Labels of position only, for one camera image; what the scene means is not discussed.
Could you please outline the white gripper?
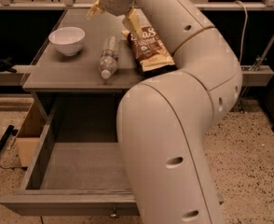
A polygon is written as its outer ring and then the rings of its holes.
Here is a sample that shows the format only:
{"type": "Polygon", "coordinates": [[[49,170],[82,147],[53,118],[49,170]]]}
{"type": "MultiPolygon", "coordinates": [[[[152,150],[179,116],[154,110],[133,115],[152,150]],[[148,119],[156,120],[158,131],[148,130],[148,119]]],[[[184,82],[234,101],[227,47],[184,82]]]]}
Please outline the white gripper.
{"type": "Polygon", "coordinates": [[[137,9],[132,7],[133,0],[97,0],[89,9],[86,18],[90,20],[95,15],[107,11],[115,16],[124,15],[123,25],[137,39],[143,38],[142,25],[140,24],[137,9]]]}

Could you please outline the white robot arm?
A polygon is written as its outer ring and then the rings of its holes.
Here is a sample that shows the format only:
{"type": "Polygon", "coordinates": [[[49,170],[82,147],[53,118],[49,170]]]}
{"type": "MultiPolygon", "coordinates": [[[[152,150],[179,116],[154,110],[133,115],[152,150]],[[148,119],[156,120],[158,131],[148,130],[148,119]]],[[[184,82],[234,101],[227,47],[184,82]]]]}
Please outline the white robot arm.
{"type": "Polygon", "coordinates": [[[238,100],[240,63],[189,0],[99,0],[96,9],[119,16],[134,5],[177,66],[132,87],[117,111],[118,143],[143,224],[225,224],[203,140],[238,100]]]}

